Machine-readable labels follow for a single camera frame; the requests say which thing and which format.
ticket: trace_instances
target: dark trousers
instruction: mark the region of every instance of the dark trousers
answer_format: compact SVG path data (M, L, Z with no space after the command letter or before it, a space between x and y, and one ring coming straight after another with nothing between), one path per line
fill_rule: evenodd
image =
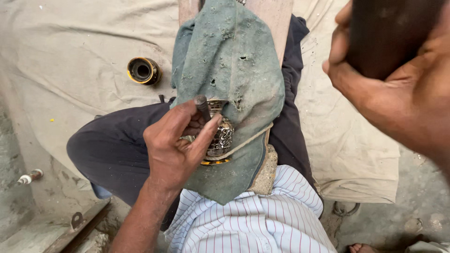
M269 144L278 153L279 165L294 167L315 189L300 117L294 104L303 69L300 41L308 32L304 19L292 16L282 66L286 100L270 130ZM150 173L142 134L169 111L169 105L159 103L124 109L89 122L70 138L67 144L70 159L91 183L132 206ZM162 230L170 225L178 203L179 197L170 207Z

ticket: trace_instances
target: worn green towel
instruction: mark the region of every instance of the worn green towel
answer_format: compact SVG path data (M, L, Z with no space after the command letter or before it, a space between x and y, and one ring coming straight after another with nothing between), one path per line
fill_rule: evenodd
M267 127L281 112L284 80L267 25L236 0L207 0L180 27L172 60L172 106L195 95L226 99L234 125L232 147ZM200 165L185 188L225 204L252 184L265 158L263 134L228 163Z

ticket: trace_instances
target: rope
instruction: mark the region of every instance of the rope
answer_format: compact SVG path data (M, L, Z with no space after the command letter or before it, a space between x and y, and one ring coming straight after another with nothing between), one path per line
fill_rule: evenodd
M270 123L270 125L266 128L264 128L263 130L259 131L258 133L256 133L254 136L250 137L248 140L246 140L245 142L243 142L241 145L235 147L234 149L230 150L228 153L221 155L219 157L206 157L206 160L208 161L219 161L222 159L225 159L227 157L229 157L230 155L232 155L234 152L238 151L239 149L241 149L243 146L249 144L252 140L256 139L258 136L262 135L263 133L265 133L267 130L271 129L274 126L274 123Z

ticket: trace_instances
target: man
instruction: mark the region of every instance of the man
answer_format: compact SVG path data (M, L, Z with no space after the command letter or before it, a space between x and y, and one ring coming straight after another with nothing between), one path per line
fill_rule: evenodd
M345 61L350 11L351 3L336 17L325 73L369 122L427 155L450 179L450 5L419 55L386 81L365 78ZM245 192L221 206L182 190L220 121L216 115L205 124L192 101L172 110L156 104L111 113L70 139L67 151L77 168L133 206L111 252L151 252L159 228L168 225L171 252L335 251L318 220L323 205L312 185L294 104L302 69L301 26L298 19L291 21L286 45L286 102L269 139L280 166L269 196ZM189 143L180 139L184 135L197 138ZM176 214L168 212L176 208Z

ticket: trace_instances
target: striped shirt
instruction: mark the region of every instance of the striped shirt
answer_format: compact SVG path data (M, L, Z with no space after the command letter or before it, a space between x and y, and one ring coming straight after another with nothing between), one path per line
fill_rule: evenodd
M221 206L184 189L168 252L336 252L318 217L323 204L306 179L278 166L271 195L244 192Z

